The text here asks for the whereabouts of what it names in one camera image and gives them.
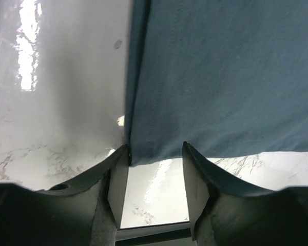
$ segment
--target blue cloth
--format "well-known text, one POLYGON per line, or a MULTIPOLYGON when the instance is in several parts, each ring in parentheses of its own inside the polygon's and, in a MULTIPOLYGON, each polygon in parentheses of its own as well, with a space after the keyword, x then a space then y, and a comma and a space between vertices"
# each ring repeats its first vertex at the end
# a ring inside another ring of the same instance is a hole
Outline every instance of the blue cloth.
POLYGON ((145 26, 133 165, 183 141, 206 157, 308 151, 308 1, 155 0, 145 26))

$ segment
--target black object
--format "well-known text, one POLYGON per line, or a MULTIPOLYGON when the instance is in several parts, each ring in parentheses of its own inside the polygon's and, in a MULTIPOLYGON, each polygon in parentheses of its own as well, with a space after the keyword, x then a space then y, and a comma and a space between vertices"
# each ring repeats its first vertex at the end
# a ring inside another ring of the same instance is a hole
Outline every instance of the black object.
POLYGON ((103 239, 101 246, 111 245, 116 226, 107 201, 109 170, 120 163, 129 163, 127 146, 49 191, 0 183, 0 245, 83 246, 103 239))
POLYGON ((183 146, 190 222, 119 230, 129 150, 49 191, 0 183, 0 246, 308 245, 308 187, 266 190, 183 146))
POLYGON ((183 164, 192 237, 199 246, 308 245, 308 187, 263 189, 186 142, 183 164))

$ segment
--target dark spot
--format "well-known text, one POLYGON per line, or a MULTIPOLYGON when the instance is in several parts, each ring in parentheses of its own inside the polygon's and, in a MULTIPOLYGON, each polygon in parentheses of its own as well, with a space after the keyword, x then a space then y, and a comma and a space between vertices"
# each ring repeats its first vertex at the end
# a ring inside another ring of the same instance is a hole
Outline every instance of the dark spot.
POLYGON ((114 44, 114 49, 117 50, 119 47, 122 45, 122 40, 118 39, 118 41, 115 42, 114 44))
POLYGON ((57 184, 56 186, 53 186, 51 187, 49 190, 50 191, 61 191, 61 190, 64 190, 64 189, 67 189, 69 186, 65 183, 60 183, 60 184, 57 184))

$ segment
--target white marble surface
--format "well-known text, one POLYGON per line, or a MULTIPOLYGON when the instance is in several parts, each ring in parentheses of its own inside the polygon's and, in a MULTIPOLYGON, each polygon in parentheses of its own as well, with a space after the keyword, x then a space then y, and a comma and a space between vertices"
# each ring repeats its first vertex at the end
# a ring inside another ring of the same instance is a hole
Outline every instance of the white marble surface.
MULTIPOLYGON (((130 0, 0 0, 0 182, 47 189, 122 143, 130 0)), ((213 162, 257 185, 308 185, 308 153, 213 162)), ((131 168, 123 227, 187 221, 180 159, 131 168)))
POLYGON ((122 144, 131 0, 0 0, 0 181, 46 189, 122 144))

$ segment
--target floor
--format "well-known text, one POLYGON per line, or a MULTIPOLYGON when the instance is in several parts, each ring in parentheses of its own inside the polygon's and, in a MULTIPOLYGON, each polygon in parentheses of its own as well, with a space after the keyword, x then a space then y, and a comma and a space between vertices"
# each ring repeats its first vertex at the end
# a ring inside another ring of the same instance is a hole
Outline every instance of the floor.
MULTIPOLYGON (((131 0, 0 0, 0 182, 39 190, 122 143, 131 0)), ((212 159, 278 190, 308 185, 308 153, 212 159)), ((188 220, 180 159, 130 168, 122 227, 188 220)))

